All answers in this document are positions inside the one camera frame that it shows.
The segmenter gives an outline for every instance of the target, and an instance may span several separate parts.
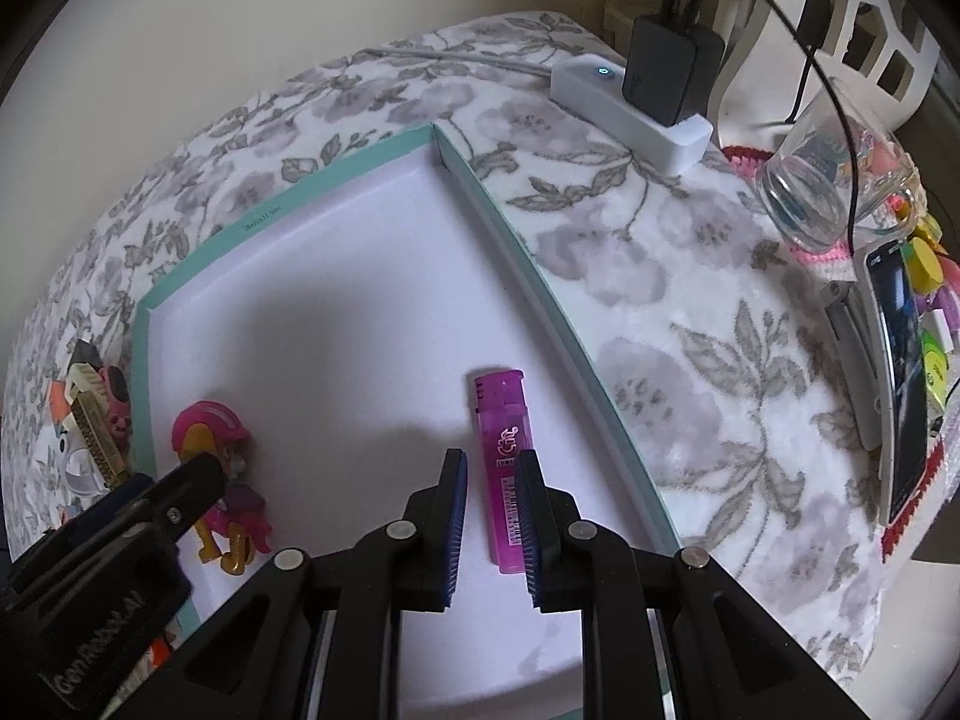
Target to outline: purple lighter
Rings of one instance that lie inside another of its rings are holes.
[[[473,380],[487,471],[491,552],[501,574],[523,571],[514,462],[521,450],[533,449],[534,445],[520,384],[522,378],[521,370],[499,370]]]

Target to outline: black charger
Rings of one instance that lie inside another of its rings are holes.
[[[655,15],[637,16],[623,98],[664,127],[707,111],[726,44],[712,29],[680,31]]]

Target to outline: smartphone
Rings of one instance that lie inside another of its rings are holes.
[[[926,380],[920,317],[900,240],[856,252],[880,407],[880,521],[894,522],[926,469]]]

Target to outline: smartphone screen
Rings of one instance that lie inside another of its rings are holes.
[[[867,273],[880,308],[889,357],[885,365],[893,386],[894,467],[890,521],[917,488],[926,466],[926,384],[920,351],[920,318],[907,278],[899,242],[867,257]]]

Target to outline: red crochet trim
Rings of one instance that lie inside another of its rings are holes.
[[[880,538],[884,562],[887,562],[887,557],[894,554],[894,549],[896,549],[896,545],[904,535],[907,523],[913,518],[917,507],[920,506],[920,498],[923,498],[926,490],[930,487],[930,483],[933,481],[933,477],[937,475],[937,471],[940,470],[940,466],[943,464],[944,442],[943,440],[939,440],[933,447],[933,451],[930,452],[926,458],[926,469],[923,471],[923,478],[920,479],[920,485],[917,487],[917,494],[907,502],[907,505],[904,506],[904,510],[899,514],[899,517],[883,532],[883,536]]]

